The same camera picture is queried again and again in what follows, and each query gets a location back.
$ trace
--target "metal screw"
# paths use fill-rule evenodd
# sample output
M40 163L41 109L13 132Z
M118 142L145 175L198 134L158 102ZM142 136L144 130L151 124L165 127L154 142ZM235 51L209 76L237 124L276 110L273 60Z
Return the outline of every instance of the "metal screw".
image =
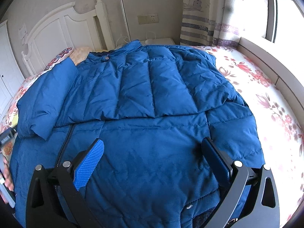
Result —
M242 167L242 166L243 166L243 163L242 163L241 161L236 160L236 161L234 161L234 165L235 165L236 167Z
M62 165L63 165L64 168L68 168L71 165L71 162L70 161L64 161Z
M263 167L264 167L265 170L270 170L270 166L269 165L264 164Z
M42 169L42 165L41 164L36 165L35 170L41 170L41 169Z

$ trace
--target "wall socket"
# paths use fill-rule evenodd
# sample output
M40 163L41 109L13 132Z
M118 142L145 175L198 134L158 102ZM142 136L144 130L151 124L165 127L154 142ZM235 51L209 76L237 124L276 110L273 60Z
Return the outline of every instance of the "wall socket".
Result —
M137 19L138 19L139 25L158 23L158 14L150 13L150 14L146 14L146 15L139 15L139 16L137 16Z

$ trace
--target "bedpost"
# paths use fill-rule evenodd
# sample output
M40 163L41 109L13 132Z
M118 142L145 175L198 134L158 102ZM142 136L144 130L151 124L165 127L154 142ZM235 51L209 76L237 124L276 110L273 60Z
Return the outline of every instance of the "bedpost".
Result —
M115 49L115 44L108 21L107 9L105 8L105 4L102 2L102 0L96 0L96 2L96 14L99 19L101 31L104 37L105 44L107 46L107 50L113 50Z
M25 64L29 74L31 76L34 76L35 73L33 72L33 69L31 68L31 66L29 65L29 62L28 62L28 58L27 58L27 55L24 54L24 51L21 52L21 55L22 55L22 60L23 60L23 63Z

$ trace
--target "blue puffer jacket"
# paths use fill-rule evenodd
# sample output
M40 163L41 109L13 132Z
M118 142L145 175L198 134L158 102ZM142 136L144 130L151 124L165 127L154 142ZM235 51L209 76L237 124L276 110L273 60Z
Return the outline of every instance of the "blue puffer jacket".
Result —
M264 163L247 104L215 57L190 47L134 41L108 57L90 53L77 67L68 58L32 85L18 109L10 169L23 226L35 166L71 160L96 138L104 155L80 191L104 227L192 228L219 202L204 137L247 166Z

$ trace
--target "bed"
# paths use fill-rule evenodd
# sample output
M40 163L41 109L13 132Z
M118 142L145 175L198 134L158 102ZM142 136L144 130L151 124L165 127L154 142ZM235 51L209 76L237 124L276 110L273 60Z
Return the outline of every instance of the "bed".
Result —
M104 48L114 49L106 9L102 1L97 0L96 9L86 14L77 14L73 5L74 3L69 3L53 10L30 32L27 40L29 51L28 54L23 52L22 57L32 76L23 82L14 96L0 123L0 132L18 122L17 101L39 76L50 71L52 66L58 63L55 62L56 60L52 63L51 59L62 49L81 46L89 46L93 51L102 51ZM101 25L106 47L101 43L96 16ZM45 36L56 33L56 47L52 40L42 42ZM271 166L276 181L280 203L280 224L283 226L301 203L304 192L302 153L304 134L300 125L287 101L270 78L248 57L227 47L195 46L194 48L207 51L216 57L217 69L242 95L255 115L265 161ZM2 151L8 161L12 150L13 142L6 145Z

